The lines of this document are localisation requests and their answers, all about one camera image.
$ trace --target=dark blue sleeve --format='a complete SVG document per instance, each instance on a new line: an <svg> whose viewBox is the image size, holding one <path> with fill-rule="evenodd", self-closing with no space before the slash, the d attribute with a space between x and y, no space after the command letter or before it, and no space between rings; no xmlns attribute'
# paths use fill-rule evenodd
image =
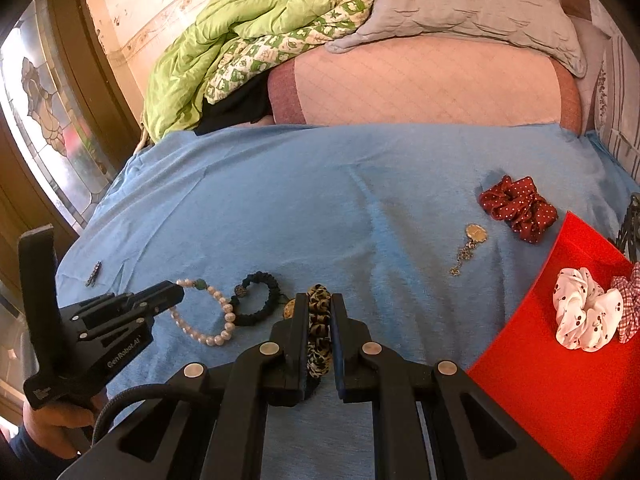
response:
<svg viewBox="0 0 640 480"><path fill-rule="evenodd" d="M75 459L59 458L36 444L29 433L20 427L20 431L11 440L9 446L17 456L28 478L32 480L56 480Z"/></svg>

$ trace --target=human hand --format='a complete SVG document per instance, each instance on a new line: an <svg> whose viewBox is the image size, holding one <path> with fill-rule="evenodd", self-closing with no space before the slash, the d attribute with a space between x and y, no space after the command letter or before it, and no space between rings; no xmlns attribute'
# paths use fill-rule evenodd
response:
<svg viewBox="0 0 640 480"><path fill-rule="evenodd" d="M91 399L95 413L107 403L107 393L102 391ZM25 402L22 408L24 429L31 439L55 456L71 459L78 456L78 450L66 437L64 428L84 428L95 424L94 412L66 402L52 402L39 410Z"/></svg>

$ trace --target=finger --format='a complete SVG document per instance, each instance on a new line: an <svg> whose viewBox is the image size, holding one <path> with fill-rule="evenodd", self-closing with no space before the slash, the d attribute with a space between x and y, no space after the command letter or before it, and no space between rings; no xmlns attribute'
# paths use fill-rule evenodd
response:
<svg viewBox="0 0 640 480"><path fill-rule="evenodd" d="M34 416L41 422L63 428L84 428L95 423L91 411L66 402L52 402L40 408Z"/></svg>
<svg viewBox="0 0 640 480"><path fill-rule="evenodd" d="M101 391L95 397L91 398L92 404L95 406L95 409L98 412L101 412L104 408L105 404L109 401L109 397L107 397L107 390Z"/></svg>

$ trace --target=black cloth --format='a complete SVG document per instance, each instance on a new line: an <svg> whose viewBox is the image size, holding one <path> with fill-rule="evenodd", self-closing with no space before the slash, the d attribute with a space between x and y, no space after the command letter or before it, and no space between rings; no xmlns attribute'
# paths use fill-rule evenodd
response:
<svg viewBox="0 0 640 480"><path fill-rule="evenodd" d="M195 134L209 134L240 123L256 123L265 115L271 115L267 88L269 72L259 73L214 105L204 98L202 117L193 130Z"/></svg>
<svg viewBox="0 0 640 480"><path fill-rule="evenodd" d="M64 460L36 444L20 431L10 443L0 433L0 478L2 480L56 480L74 462Z"/></svg>

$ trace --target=pearl bracelet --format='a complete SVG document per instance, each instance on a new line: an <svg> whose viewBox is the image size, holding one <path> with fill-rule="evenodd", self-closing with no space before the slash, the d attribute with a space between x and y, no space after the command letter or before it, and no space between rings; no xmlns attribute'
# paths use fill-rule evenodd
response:
<svg viewBox="0 0 640 480"><path fill-rule="evenodd" d="M172 306L169 308L169 312L171 313L171 318L175 321L178 328L182 329L182 331L193 340L208 346L222 346L225 341L231 339L231 333L236 328L233 323L236 320L236 314L233 312L233 306L229 303L228 299L222 295L222 292L216 290L210 285L207 285L207 282L204 280L177 280L175 283L185 288L195 287L198 290L206 290L214 300L220 302L220 307L225 313L225 329L220 332L219 335L214 336L201 333L192 328L183 318L180 317L178 309Z"/></svg>

